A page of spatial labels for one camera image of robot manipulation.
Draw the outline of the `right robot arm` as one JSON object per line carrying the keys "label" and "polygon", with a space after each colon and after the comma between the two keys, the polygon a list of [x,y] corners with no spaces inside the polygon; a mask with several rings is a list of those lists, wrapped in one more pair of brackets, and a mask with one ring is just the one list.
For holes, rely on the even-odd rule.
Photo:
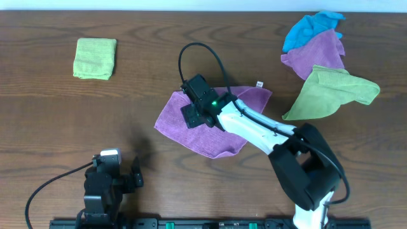
{"label": "right robot arm", "polygon": [[319,131],[272,120],[247,106],[235,95],[183,89],[191,103],[182,107],[188,128],[201,124],[238,135],[265,154],[286,195],[295,204],[296,228],[325,228],[328,208],[340,181],[342,166]]}

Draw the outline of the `purple microfiber cloth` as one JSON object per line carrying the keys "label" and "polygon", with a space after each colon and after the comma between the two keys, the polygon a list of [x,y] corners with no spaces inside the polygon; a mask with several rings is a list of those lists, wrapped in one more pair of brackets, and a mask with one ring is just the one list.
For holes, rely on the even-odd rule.
{"label": "purple microfiber cloth", "polygon": [[[272,92],[260,87],[231,87],[231,92],[243,100],[251,109],[262,113]],[[155,129],[161,134],[184,147],[208,158],[234,156],[247,141],[235,134],[223,132],[218,128],[209,128],[205,124],[188,128],[181,108],[190,104],[187,95],[181,91],[173,92],[160,113]]]}

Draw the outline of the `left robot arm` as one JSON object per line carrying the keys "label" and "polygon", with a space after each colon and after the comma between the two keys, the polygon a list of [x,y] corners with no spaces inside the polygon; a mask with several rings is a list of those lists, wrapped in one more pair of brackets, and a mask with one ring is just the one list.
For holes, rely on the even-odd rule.
{"label": "left robot arm", "polygon": [[119,212],[123,195],[144,185],[140,163],[134,158],[131,171],[120,173],[119,155],[95,155],[85,172],[85,208],[75,221],[75,228],[125,228],[127,220]]}

